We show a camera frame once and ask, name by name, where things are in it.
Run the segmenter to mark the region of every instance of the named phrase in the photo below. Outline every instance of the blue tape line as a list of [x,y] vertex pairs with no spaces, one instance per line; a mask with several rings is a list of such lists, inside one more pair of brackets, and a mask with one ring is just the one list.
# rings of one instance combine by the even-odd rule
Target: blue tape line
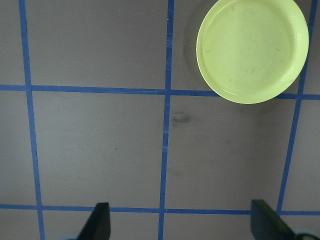
[[275,99],[297,99],[297,94],[294,93],[281,93],[275,97]]
[[32,205],[0,204],[0,209],[38,210],[38,206],[32,206]]
[[25,80],[25,86],[27,87],[27,89],[30,90],[31,73],[30,73],[30,61],[29,61],[29,43],[28,43],[28,34],[27,34],[27,16],[26,16],[25,0],[19,0],[19,13],[20,13],[24,80]]
[[[92,212],[93,206],[41,206],[42,211],[76,211]],[[39,209],[34,205],[0,204],[0,209],[8,210],[33,210]],[[111,207],[112,213],[151,213],[158,214],[158,208],[134,208],[134,207]],[[166,214],[203,214],[203,215],[250,215],[249,210],[216,210],[216,209],[165,209]],[[281,211],[282,216],[320,216],[320,211]]]
[[174,9],[175,9],[175,1],[168,0],[167,25],[166,25],[166,46],[167,47],[166,47],[166,55],[165,55],[165,61],[166,61],[166,64],[165,64],[165,98],[164,98],[164,111],[163,111],[163,137],[162,137],[162,160],[161,160],[158,240],[163,240],[163,238],[164,238],[164,223],[165,223],[165,211],[166,211],[165,201],[166,201],[168,141],[169,141],[169,123],[170,123]]
[[164,95],[163,89],[147,88],[116,88],[116,87],[92,87],[92,86],[51,86],[32,85],[32,91],[69,92],[69,93],[102,93],[102,94],[141,94]]
[[201,97],[220,97],[216,92],[203,90],[171,90],[174,96],[201,96]]
[[43,211],[77,211],[77,212],[92,212],[93,206],[41,206]]
[[24,85],[0,85],[0,91],[26,91]]
[[216,215],[250,215],[249,210],[214,210],[214,209],[167,209],[166,214],[216,214]]
[[[101,93],[101,94],[137,94],[137,95],[165,95],[165,89],[151,88],[122,88],[122,87],[92,87],[92,86],[54,86],[54,85],[32,85],[33,92],[67,92],[67,93]],[[0,84],[0,91],[26,91],[24,85]],[[171,96],[190,97],[220,97],[214,91],[206,90],[180,90],[170,89],[167,92]],[[297,99],[295,93],[281,93],[275,99]],[[320,94],[302,94],[303,100],[320,100]]]
[[276,211],[278,214],[282,212],[284,197],[285,197],[285,193],[286,193],[286,186],[287,186],[287,181],[288,181],[288,176],[289,176],[291,158],[292,158],[292,153],[293,153],[294,144],[295,144],[296,132],[297,132],[297,128],[298,128],[301,102],[304,97],[304,86],[305,86],[305,81],[306,81],[306,76],[307,76],[307,69],[308,69],[308,63],[309,63],[310,48],[311,48],[311,42],[312,42],[312,37],[313,37],[314,25],[315,25],[315,20],[316,20],[317,6],[318,6],[318,0],[312,0],[309,23],[308,23],[309,49],[308,49],[308,55],[305,60],[305,64],[304,64],[302,71],[300,73],[298,94],[296,97],[294,115],[293,115],[291,132],[290,132],[290,138],[289,138],[288,149],[287,149],[287,154],[286,154],[285,163],[284,163],[284,170],[283,170],[283,175],[282,175],[278,204],[277,204],[277,208],[276,208]]
[[281,211],[283,216],[320,216],[320,211]]
[[19,13],[20,13],[24,79],[25,79],[25,87],[26,87],[26,101],[27,101],[27,109],[28,109],[30,142],[31,142],[31,152],[32,152],[35,199],[36,199],[36,205],[38,208],[37,213],[38,213],[40,240],[45,240],[44,217],[41,210],[42,202],[41,202],[40,177],[39,177],[39,167],[38,167],[38,157],[37,157],[34,105],[33,105],[33,97],[31,92],[32,84],[31,84],[30,61],[29,61],[26,3],[24,0],[19,0]]
[[131,207],[111,207],[110,212],[113,213],[146,213],[146,214],[158,214],[160,210],[158,208],[131,208]]
[[302,95],[303,100],[320,100],[320,95],[316,94],[303,94]]
[[301,108],[301,99],[297,99],[295,102],[293,121],[291,125],[291,131],[290,131],[289,143],[288,143],[288,148],[287,148],[286,157],[285,157],[280,193],[279,193],[278,203],[276,208],[276,211],[278,214],[281,212],[281,209],[284,203],[284,197],[285,197],[286,186],[287,186],[288,175],[289,175],[290,164],[291,164],[291,157],[294,149],[296,132],[298,127],[300,108]]

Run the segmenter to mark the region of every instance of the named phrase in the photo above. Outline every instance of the plastic plate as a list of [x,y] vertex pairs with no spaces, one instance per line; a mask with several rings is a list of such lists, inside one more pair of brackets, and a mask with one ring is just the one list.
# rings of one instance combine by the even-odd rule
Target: plastic plate
[[293,0],[219,0],[201,24],[196,57],[217,94],[254,104],[294,82],[308,47],[306,20]]

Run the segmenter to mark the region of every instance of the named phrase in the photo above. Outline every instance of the gray surface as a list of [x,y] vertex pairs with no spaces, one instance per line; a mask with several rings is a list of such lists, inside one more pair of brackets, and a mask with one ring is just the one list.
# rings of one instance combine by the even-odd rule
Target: gray surface
[[0,113],[0,204],[34,205],[26,93],[1,91]]
[[164,88],[167,5],[26,1],[32,83]]
[[34,93],[42,203],[159,206],[164,97]]
[[25,84],[18,1],[0,1],[0,84]]
[[320,83],[319,83],[319,75],[320,75],[320,8],[317,8],[312,43],[310,48],[310,57],[309,64],[306,74],[306,81],[304,87],[305,94],[320,94]]
[[165,206],[247,210],[262,198],[276,208],[294,107],[171,97]]
[[[74,236],[86,223],[90,212],[45,211],[45,239]],[[151,213],[112,212],[110,240],[151,240],[158,237],[158,215]]]
[[253,240],[253,237],[249,216],[166,214],[163,239]]
[[0,235],[3,240],[39,240],[37,211],[0,209]]
[[296,231],[311,232],[320,236],[320,216],[281,216]]
[[[165,87],[167,0],[25,2],[34,85]],[[210,90],[194,44],[215,2],[174,1],[172,89]],[[296,2],[308,20],[311,0]],[[0,85],[24,85],[18,1],[0,0],[0,13]],[[319,14],[307,94],[320,94]],[[295,81],[286,93],[297,89]],[[159,208],[165,96],[32,94],[46,209],[100,201],[124,211]],[[283,210],[320,210],[319,104],[302,101]],[[172,96],[165,207],[249,210],[252,198],[263,198],[275,209],[294,107],[294,100],[283,99],[240,105],[218,97]],[[36,208],[26,93],[1,90],[0,113],[0,207]],[[43,211],[45,240],[79,232],[89,215]],[[283,219],[320,235],[319,216]],[[157,239],[158,221],[157,213],[112,212],[111,237]],[[249,227],[248,215],[166,213],[164,239],[252,240]],[[0,233],[9,240],[38,240],[37,211],[0,209]]]
[[284,210],[319,211],[320,102],[304,100],[288,176]]
[[[174,35],[172,48],[172,89],[211,90],[198,69],[196,42],[200,25],[217,0],[174,1]],[[306,20],[309,19],[310,0],[296,0]],[[299,77],[285,91],[296,94]]]

